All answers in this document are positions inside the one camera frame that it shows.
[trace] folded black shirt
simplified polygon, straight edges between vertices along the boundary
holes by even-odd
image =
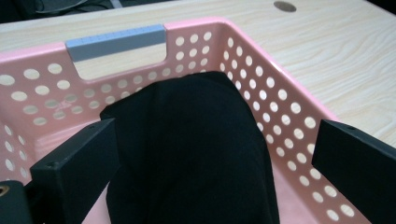
[[[265,140],[225,74],[153,83],[108,118],[121,163],[106,196],[112,223],[279,223]]]

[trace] gray handle grip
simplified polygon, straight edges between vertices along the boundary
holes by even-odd
[[[165,28],[151,25],[103,35],[92,35],[66,41],[73,62],[138,49],[165,42]]]

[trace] wooden table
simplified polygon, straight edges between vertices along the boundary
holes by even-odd
[[[190,0],[1,24],[0,51],[220,16],[247,33],[341,121],[396,147],[396,17],[361,0],[290,2],[295,12],[281,11],[273,1]],[[128,68],[120,55],[78,67],[81,73],[103,74]]]

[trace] light wood tabletop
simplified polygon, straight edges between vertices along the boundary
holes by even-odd
[[[5,23],[0,24],[0,52],[170,21],[223,17],[342,122],[396,147],[396,16],[361,0],[289,2],[296,11],[279,10],[269,0],[186,0]],[[161,51],[139,51],[136,63],[160,60]],[[78,63],[78,71],[104,76],[136,66],[122,54],[111,57]]]

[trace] pink basket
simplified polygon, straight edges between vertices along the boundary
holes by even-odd
[[[163,27],[163,62],[89,81],[79,77],[65,43],[0,53],[0,179],[28,183],[36,161],[148,84],[217,70],[241,92],[267,140],[281,223],[369,223],[310,164],[320,120],[337,120],[331,112],[231,22]],[[110,223],[105,195],[84,223]]]

